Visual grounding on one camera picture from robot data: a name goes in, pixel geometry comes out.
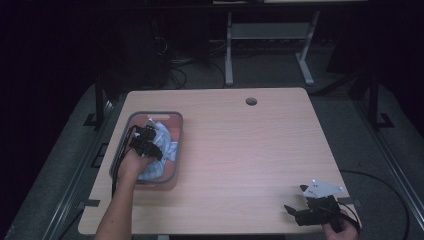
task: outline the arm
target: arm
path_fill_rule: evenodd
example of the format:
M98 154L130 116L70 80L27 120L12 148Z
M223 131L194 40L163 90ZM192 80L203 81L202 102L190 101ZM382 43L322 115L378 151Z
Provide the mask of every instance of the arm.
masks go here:
M358 240L358 232L356 228L348 221L340 219L340 225L343 228L343 231L336 233L329 223L323 224L322 229L324 230L325 238L327 240Z
M138 175L152 161L129 150L118 171L118 186L109 207L97 228L95 239L131 239L134 187Z

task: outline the gray carpet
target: gray carpet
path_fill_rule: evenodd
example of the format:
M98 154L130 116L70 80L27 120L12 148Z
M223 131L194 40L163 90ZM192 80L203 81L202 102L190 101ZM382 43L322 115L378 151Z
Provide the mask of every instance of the gray carpet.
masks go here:
M307 62L316 81L306 86L294 58L296 48L290 47L279 54L261 54L250 58L234 58L233 88L251 87L303 87L308 92L317 91L341 77L326 73L325 68L331 55L331 46L313 46ZM178 69L187 75L186 89L221 88L224 82L223 57L212 59L216 65L188 64ZM175 75L182 81L182 75ZM361 106L347 97L351 83L345 84L323 97L311 97L312 104L340 169L359 171L384 179L399 189L382 153L375 133L362 117ZM170 80L164 89L175 88ZM381 88L380 112L387 113L395 128L382 129L393 154L421 199L424 176L420 170L424 165L424 141L403 115L396 99ZM87 116L95 112L94 87L87 90L69 122L63 129L46 164L34 183L24 205L14 221L14 234L9 239L92 239L78 233L78 206L87 201L97 168L92 163L101 163L112 134L125 95L108 108L106 121L99 131L83 126ZM364 175L342 173L348 190L355 200L363 224L361 239L402 239L406 226L405 212L398 197L381 182ZM75 194L66 195L71 179L78 179ZM63 213L63 221L52 223L55 213ZM424 232L410 212L411 225L408 239L424 239ZM156 239L157 236L135 236L134 239ZM286 236L286 239L324 239L323 234Z

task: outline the dark background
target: dark background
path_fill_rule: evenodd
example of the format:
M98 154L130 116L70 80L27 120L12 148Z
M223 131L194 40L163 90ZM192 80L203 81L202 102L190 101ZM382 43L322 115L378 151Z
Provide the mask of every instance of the dark background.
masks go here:
M328 70L349 74L371 63L380 82L396 95L405 114L424 135L423 4L393 2L394 6L374 6L349 15ZM100 68L113 65L99 64L101 50L92 41L93 26L97 26L100 17L87 11L87 7L102 4L104 1L100 0L85 1L84 5L78 1L1 2L0 68L4 110L1 133L2 153L6 154L1 158L0 168L0 236L9 228L78 100L95 82ZM192 54L207 58L202 55L207 39L219 35L216 26L225 24L225 19L217 16L170 14L162 19L161 31L174 41L174 46L192 49ZM337 15L324 12L320 21L337 28L340 27L337 19ZM113 29L112 25L103 27ZM323 29L319 25L317 36L335 37L331 28ZM153 57L154 53L145 55L150 56L148 59L154 64L140 74L163 71L163 59ZM135 58L133 61L136 65L137 61L146 60ZM157 82L164 81L160 76ZM105 79L109 80L104 84L106 88L117 84L116 79ZM157 82L145 81L135 88L158 89L161 84ZM108 97L128 90L122 88L115 93L108 92Z

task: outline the table leg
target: table leg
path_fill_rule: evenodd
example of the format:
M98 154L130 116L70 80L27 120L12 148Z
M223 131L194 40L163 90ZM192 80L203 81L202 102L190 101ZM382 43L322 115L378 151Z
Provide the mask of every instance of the table leg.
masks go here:
M318 22L320 11L315 11L311 23L309 24L308 32L305 37L305 45L300 53L296 53L296 60L299 64L300 70L302 71L303 78L307 85L313 85L314 80L312 79L311 72L309 71L308 65L306 64L306 54L308 53L309 46L311 45L312 37L314 36L315 27Z
M227 86L232 86L233 83L233 64L231 62L231 12L229 12L227 22L227 54L225 56L225 84Z

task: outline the wooden table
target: wooden table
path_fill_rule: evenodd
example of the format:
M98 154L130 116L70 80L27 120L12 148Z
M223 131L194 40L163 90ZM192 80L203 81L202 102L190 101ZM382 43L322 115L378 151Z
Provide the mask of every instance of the wooden table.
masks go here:
M246 104L248 98L257 104ZM299 185L312 179L345 187L301 88L131 92L90 195L100 204L85 208L82 234L96 232L110 203L109 169L137 111L180 112L184 127L177 185L135 192L134 234L317 232L320 226L299 227L283 205L305 209Z

